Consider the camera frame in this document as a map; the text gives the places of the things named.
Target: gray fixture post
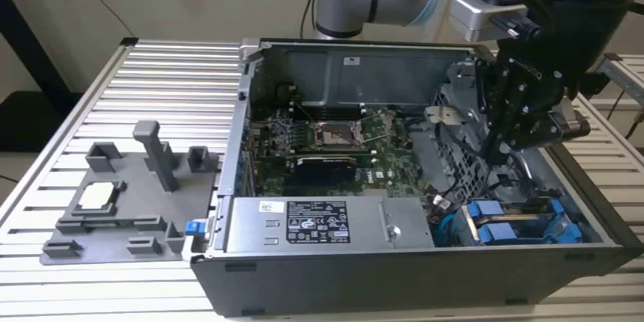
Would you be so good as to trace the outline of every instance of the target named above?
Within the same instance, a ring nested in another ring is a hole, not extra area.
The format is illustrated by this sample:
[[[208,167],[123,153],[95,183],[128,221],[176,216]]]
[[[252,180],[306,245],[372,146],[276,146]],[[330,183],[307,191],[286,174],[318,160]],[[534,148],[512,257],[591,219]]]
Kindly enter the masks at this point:
[[[159,128],[159,122],[156,121],[139,121],[132,135],[134,139],[143,143],[146,147],[150,171],[158,174],[163,190],[174,192],[179,189],[179,182],[172,174],[171,161],[167,159],[162,141],[159,141]]]

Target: slotted aluminum surface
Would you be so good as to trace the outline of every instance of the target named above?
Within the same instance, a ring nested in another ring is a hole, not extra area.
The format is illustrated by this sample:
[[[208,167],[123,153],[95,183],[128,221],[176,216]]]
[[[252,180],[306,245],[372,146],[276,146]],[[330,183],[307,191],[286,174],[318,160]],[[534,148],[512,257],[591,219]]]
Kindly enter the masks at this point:
[[[142,151],[130,135],[136,120],[148,118],[162,122],[162,138],[175,150],[200,144],[224,153],[240,74],[238,47],[140,41],[135,47],[119,49],[0,207],[4,320],[224,320],[211,311],[184,262],[46,267],[39,255],[83,178],[84,152],[95,141],[112,140],[124,151]],[[568,143],[568,150],[644,239],[644,160],[586,100],[576,101],[576,108],[590,117],[594,132]],[[212,200],[216,202],[216,190]],[[644,320],[643,300],[640,258],[604,277],[575,281],[538,306],[296,316],[290,320],[626,322]]]

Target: motherboard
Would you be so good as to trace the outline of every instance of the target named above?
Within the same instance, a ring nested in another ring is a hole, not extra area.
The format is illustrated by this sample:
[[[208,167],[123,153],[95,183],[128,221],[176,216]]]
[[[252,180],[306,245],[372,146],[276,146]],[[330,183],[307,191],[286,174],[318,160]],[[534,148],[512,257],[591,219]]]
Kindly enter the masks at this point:
[[[387,106],[294,105],[252,123],[256,196],[424,196],[406,120]]]

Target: open computer tower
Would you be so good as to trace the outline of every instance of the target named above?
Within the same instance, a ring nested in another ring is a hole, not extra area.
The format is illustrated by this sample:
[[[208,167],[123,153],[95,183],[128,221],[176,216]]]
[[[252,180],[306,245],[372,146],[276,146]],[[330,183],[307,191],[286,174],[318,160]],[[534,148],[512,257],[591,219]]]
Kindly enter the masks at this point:
[[[191,267],[226,316],[535,304],[642,243],[563,146],[490,167],[486,48],[246,44]]]

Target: power supply label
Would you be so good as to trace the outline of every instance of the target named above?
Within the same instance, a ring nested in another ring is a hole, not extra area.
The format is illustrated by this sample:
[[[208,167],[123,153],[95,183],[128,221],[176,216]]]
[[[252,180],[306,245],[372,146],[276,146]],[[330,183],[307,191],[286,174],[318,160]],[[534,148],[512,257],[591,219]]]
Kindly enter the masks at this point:
[[[351,243],[346,201],[290,201],[287,236],[291,244]]]

